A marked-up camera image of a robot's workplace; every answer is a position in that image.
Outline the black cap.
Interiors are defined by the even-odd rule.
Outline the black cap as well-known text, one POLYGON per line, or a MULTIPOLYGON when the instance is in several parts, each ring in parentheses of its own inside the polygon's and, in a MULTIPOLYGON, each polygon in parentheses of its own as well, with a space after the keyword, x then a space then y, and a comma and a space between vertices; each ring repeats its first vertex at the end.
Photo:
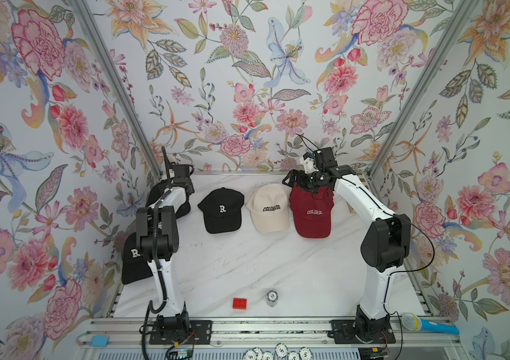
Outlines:
POLYGON ((124 243, 122 261, 121 282, 123 285, 152 277, 148 263, 136 247, 136 234, 134 233, 130 234, 124 243))
POLYGON ((206 231, 209 234, 221 234, 239 230, 243 205, 243 193, 225 187, 213 190, 198 205, 206 231))
MULTIPOLYGON (((157 183, 154 187, 152 187, 152 189, 148 195, 145 206, 150 207, 151 205, 155 204, 155 202, 157 202, 158 199, 160 199, 161 196, 163 196, 166 189, 167 189, 167 181, 166 180, 162 180, 161 182, 157 183)), ((187 201, 177 209, 175 216, 177 218, 184 217, 190 212, 190 210, 191 210, 191 206, 190 206, 189 198, 187 198, 187 201)))

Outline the red cap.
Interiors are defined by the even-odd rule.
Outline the red cap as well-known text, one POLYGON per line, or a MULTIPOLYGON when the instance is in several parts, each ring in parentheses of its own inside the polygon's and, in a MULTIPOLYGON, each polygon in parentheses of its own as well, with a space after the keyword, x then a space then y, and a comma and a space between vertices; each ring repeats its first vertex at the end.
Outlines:
POLYGON ((325 239, 331 234, 331 210, 334 194, 329 187, 321 187, 317 193, 294 185, 289 195, 295 229, 303 238, 325 239))

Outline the cream cap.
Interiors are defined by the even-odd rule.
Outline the cream cap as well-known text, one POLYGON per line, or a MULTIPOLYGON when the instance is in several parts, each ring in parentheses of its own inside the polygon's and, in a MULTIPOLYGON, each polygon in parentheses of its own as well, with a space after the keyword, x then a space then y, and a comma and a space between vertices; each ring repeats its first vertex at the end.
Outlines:
POLYGON ((289 228, 288 191, 285 185, 274 183, 255 188, 247 197, 246 206, 259 233, 276 233, 289 228))

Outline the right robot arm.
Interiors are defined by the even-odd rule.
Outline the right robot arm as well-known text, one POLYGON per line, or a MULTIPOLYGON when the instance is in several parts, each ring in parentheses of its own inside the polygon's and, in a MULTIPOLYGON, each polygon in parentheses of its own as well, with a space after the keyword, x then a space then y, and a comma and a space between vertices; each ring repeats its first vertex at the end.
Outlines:
POLYGON ((388 294, 394 276, 402 273, 400 267, 409 255, 411 220, 397 215, 361 183, 348 165, 339 165, 331 148, 320 148, 301 157, 302 170, 291 170, 283 179, 289 187, 297 186, 309 193, 330 188, 341 196, 367 227, 361 243, 361 256, 367 264, 364 295, 357 306, 352 324, 339 333, 354 336, 362 343, 373 343, 385 335, 393 341, 392 313, 388 311, 388 294))

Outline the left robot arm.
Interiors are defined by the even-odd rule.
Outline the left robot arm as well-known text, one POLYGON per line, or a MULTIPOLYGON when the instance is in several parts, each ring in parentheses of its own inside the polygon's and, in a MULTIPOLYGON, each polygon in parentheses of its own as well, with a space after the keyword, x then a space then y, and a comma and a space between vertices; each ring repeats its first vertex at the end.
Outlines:
POLYGON ((191 176, 194 168, 168 160, 161 148, 165 178, 154 188, 148 205, 136 212, 136 250, 151 270, 160 304, 148 304, 148 312, 157 316, 152 331, 161 337, 190 334, 186 304, 175 279, 172 257, 178 252, 180 237, 177 219, 190 211, 194 193, 191 176))

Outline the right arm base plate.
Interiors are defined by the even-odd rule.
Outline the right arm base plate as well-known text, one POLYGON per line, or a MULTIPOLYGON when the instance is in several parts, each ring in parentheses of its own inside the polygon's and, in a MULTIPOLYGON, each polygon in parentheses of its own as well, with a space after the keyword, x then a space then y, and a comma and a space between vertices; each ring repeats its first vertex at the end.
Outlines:
POLYGON ((336 344, 365 344, 389 345, 397 343, 394 331, 390 325, 385 325, 380 331, 366 331, 361 325, 355 325, 353 319, 336 319, 330 321, 331 329, 327 336, 336 344))

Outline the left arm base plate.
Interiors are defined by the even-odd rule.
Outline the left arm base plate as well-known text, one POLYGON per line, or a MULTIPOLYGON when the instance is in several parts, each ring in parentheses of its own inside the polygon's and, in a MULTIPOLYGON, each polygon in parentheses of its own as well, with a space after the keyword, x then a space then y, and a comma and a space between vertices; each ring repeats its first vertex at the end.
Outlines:
POLYGON ((160 317, 151 328, 148 343, 150 345, 173 345, 187 343, 191 345, 209 345, 211 343, 213 322, 211 320, 182 320, 160 317))

